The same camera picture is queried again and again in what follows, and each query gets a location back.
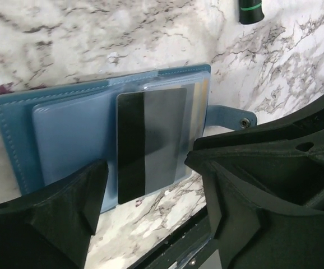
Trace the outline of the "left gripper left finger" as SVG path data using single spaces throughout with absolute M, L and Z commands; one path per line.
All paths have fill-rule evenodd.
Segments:
M 98 160 L 0 203 L 0 268 L 84 268 L 107 178 L 108 164 Z

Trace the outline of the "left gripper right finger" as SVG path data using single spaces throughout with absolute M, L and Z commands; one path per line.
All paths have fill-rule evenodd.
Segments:
M 199 138 L 223 268 L 324 268 L 324 95 L 278 120 Z

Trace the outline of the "gold credit card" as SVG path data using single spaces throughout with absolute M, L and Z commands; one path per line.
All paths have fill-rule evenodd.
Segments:
M 205 111 L 209 93 L 209 79 L 204 78 L 202 82 L 196 84 L 195 102 L 193 103 L 193 122 L 195 124 L 195 134 L 202 134 L 202 126 L 205 118 Z

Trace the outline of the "black stripe grey card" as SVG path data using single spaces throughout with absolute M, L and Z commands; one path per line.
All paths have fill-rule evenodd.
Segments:
M 117 97 L 119 204 L 174 182 L 186 97 L 185 88 Z

